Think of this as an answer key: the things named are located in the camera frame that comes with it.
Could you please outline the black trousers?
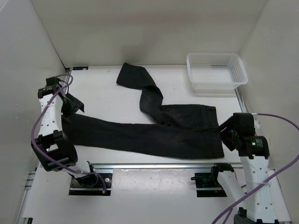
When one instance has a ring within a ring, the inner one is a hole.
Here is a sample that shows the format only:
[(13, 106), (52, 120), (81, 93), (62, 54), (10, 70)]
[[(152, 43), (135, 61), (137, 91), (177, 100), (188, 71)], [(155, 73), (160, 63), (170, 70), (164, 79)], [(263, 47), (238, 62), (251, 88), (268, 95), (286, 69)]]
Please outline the black trousers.
[(72, 144), (176, 159), (224, 157), (214, 106), (163, 105), (160, 89), (142, 66), (123, 64), (116, 82), (142, 92), (139, 108), (154, 124), (115, 123), (75, 113), (62, 122)]

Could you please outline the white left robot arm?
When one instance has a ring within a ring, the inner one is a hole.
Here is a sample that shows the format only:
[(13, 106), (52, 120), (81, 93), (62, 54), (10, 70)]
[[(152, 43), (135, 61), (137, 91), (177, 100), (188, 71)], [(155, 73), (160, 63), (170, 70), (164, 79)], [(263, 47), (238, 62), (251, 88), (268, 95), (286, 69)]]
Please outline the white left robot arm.
[(92, 187), (98, 181), (98, 175), (92, 171), (82, 172), (76, 166), (78, 155), (75, 146), (63, 132), (62, 121), (78, 110), (84, 111), (84, 104), (71, 94), (56, 92), (61, 89), (60, 84), (50, 84), (38, 90), (38, 99), (43, 117), (40, 130), (34, 139), (39, 149), (32, 144), (36, 156), (46, 171), (64, 171), (75, 178), (82, 177), (82, 182)]

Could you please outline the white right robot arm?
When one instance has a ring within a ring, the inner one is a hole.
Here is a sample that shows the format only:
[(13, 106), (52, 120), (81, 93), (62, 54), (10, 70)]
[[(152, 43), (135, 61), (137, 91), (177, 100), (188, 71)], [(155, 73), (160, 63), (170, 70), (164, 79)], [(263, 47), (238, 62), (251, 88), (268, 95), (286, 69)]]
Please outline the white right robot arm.
[(234, 216), (235, 224), (277, 224), (278, 217), (274, 210), (269, 184), (269, 148), (263, 136), (255, 135), (253, 121), (225, 121), (218, 128), (222, 142), (230, 150), (237, 150), (243, 166), (246, 192), (243, 192), (231, 171), (216, 170), (210, 174), (214, 186), (222, 186), (232, 199), (232, 204), (221, 212), (213, 221), (238, 208)]

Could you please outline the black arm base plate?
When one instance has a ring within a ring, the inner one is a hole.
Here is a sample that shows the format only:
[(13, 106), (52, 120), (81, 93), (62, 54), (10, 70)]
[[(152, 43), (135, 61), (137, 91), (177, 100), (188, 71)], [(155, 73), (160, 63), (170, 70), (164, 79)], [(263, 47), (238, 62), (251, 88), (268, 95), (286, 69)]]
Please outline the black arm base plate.
[(99, 173), (102, 177), (106, 190), (103, 190), (103, 182), (97, 175), (87, 177), (71, 177), (69, 195), (71, 196), (110, 196), (113, 182), (113, 173)]

